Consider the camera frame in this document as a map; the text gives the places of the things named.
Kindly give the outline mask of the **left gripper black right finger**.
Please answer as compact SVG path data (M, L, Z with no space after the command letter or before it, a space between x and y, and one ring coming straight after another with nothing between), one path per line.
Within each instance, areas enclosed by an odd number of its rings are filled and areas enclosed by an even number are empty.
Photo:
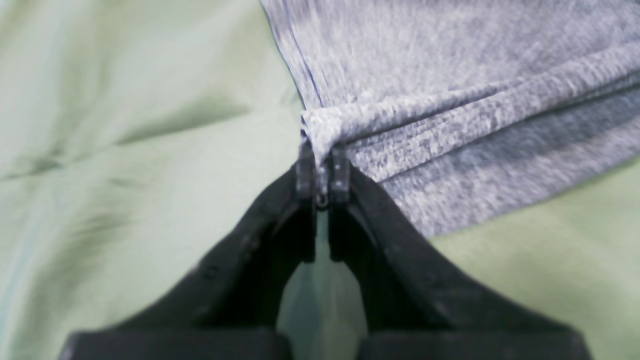
M358 281L368 335L359 360L590 360L571 326L471 278L430 244L388 193L330 152L329 244Z

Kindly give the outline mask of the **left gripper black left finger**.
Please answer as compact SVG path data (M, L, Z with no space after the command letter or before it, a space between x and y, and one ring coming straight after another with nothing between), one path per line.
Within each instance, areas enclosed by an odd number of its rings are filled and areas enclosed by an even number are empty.
M297 161L165 295L101 330L75 332L62 360L291 360L276 330L285 286L315 256L315 159Z

